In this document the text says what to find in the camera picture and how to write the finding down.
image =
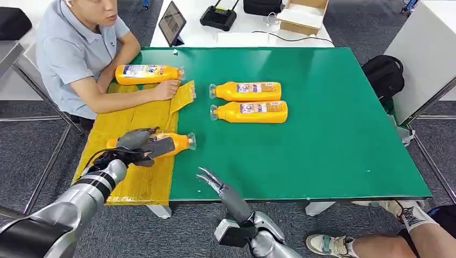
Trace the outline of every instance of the bottle label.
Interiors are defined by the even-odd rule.
[[[273,82],[265,83],[238,83],[236,84],[236,91],[238,93],[248,93],[248,92],[273,92],[276,91],[275,85]]]
[[[143,78],[149,74],[163,75],[164,66],[129,64],[124,67],[124,76],[131,78]]]
[[[240,112],[243,114],[265,113],[265,112],[280,112],[283,111],[280,102],[264,102],[264,103],[241,103]]]

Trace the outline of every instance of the green tabletop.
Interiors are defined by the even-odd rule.
[[[184,66],[197,98],[179,113],[195,151],[176,156],[169,199],[217,200],[207,167],[246,199],[431,196],[349,48],[145,48],[134,61]],[[278,81],[283,124],[211,121],[208,86]]]

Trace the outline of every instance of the white sock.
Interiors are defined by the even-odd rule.
[[[346,243],[345,246],[347,247],[347,251],[348,251],[348,254],[349,254],[350,256],[352,256],[353,258],[359,258],[359,257],[356,255],[355,250],[353,249],[353,243],[355,242],[355,240]]]
[[[431,217],[429,217],[429,215],[426,214],[426,212],[424,212],[418,206],[404,207],[401,218],[404,221],[405,227],[409,233],[415,227],[422,224],[437,224]]]

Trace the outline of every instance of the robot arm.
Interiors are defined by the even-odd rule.
[[[203,175],[197,177],[206,181],[234,220],[223,219],[217,226],[214,236],[221,245],[244,247],[247,243],[255,258],[301,258],[285,243],[282,230],[270,217],[260,211],[252,211],[237,191],[225,184],[206,168],[199,168]]]
[[[128,165],[149,167],[152,158],[174,150],[171,138],[149,141],[155,130],[127,132],[116,148],[100,151],[94,164],[54,203],[1,228],[0,257],[73,257],[78,239],[125,178]]]

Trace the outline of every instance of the cardboard box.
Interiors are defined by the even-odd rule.
[[[317,34],[323,26],[328,0],[290,0],[277,19],[280,28],[300,34]]]

